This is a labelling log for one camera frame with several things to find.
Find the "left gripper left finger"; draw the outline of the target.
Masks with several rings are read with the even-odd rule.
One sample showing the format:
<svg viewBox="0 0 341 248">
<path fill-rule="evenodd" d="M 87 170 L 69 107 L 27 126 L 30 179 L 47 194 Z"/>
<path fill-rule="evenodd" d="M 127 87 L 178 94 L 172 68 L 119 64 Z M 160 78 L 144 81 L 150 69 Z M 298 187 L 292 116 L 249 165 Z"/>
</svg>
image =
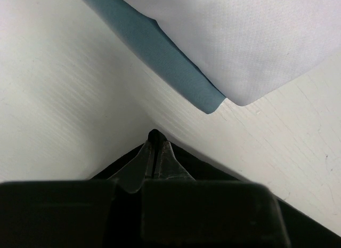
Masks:
<svg viewBox="0 0 341 248">
<path fill-rule="evenodd" d="M 1 184 L 1 247 L 116 247 L 136 233 L 136 198 L 111 179 L 146 142 L 89 180 Z"/>
</svg>

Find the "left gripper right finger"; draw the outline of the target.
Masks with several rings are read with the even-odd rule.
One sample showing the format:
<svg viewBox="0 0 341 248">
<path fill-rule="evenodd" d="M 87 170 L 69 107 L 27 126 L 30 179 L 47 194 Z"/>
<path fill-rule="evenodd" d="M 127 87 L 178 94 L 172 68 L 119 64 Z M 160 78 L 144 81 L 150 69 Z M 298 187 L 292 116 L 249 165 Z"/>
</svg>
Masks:
<svg viewBox="0 0 341 248">
<path fill-rule="evenodd" d="M 141 238 L 170 247 L 290 247 L 279 204 L 252 182 L 195 180 L 165 141 L 141 188 Z"/>
</svg>

